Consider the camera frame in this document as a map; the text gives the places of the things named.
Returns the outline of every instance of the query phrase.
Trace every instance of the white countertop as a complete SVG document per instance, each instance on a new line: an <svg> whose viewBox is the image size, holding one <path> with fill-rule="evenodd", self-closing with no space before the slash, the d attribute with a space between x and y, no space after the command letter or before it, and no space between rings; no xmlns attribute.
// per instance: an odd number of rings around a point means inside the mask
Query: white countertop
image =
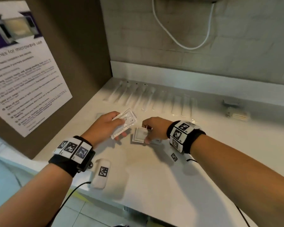
<svg viewBox="0 0 284 227"><path fill-rule="evenodd" d="M128 108L123 105L123 99L119 103L103 101L119 81L114 78L108 81L34 160L10 147L0 150L0 159L27 171L39 172L61 141L65 137L81 135L95 121L98 113L113 110L122 112ZM223 96L152 84L149 86L154 86L156 92L164 89L175 95L185 93L194 97L198 102L198 109L194 112L195 123L209 136L246 153L284 176L284 107L240 100L252 117L251 121L242 122L225 117L226 108L221 105L225 98ZM129 107L136 99L137 96L132 97ZM141 126L144 119L152 116L174 121L187 120L181 115L173 116L171 112L152 110L154 103L159 103L156 94L149 109L142 111L144 100L134 110L138 118L134 127ZM83 185L79 191L96 199L130 207L178 227L246 226L234 204L202 168L197 163L175 164L164 152L164 149L170 148L168 141L163 143L161 146L131 144L130 135L120 142L108 139L95 149L93 159L93 162L100 158L112 162L106 187L97 190ZM179 153L175 154L185 163ZM72 186L90 179L91 170L81 172L75 176Z"/></svg>

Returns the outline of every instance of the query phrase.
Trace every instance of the floor tile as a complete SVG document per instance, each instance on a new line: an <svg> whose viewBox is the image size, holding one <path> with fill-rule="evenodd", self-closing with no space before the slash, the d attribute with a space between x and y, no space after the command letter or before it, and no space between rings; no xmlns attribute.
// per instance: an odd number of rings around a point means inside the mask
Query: floor tile
<svg viewBox="0 0 284 227"><path fill-rule="evenodd" d="M107 227L107 225L80 213L73 227Z"/></svg>
<svg viewBox="0 0 284 227"><path fill-rule="evenodd" d="M52 227L72 227L79 212L64 206L55 218Z"/></svg>
<svg viewBox="0 0 284 227"><path fill-rule="evenodd" d="M84 203L85 203L85 201L82 201L81 199L76 198L75 196L71 196L68 199L68 201L65 203L65 206L67 206L68 208L71 208L72 210L80 212L80 210L82 209Z"/></svg>
<svg viewBox="0 0 284 227"><path fill-rule="evenodd" d="M122 211L110 205L100 208L93 203L86 202L80 213L108 226L116 226L125 222L124 217L121 216Z"/></svg>

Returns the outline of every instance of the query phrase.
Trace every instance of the tiled wall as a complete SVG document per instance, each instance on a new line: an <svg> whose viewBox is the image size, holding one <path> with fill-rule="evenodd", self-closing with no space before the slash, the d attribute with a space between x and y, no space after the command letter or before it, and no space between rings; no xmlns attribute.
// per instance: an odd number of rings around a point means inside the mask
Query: tiled wall
<svg viewBox="0 0 284 227"><path fill-rule="evenodd" d="M110 57L284 84L284 0L222 0L208 42L176 45L152 14L151 0L101 0ZM186 46L207 33L210 3L156 0L157 15Z"/></svg>

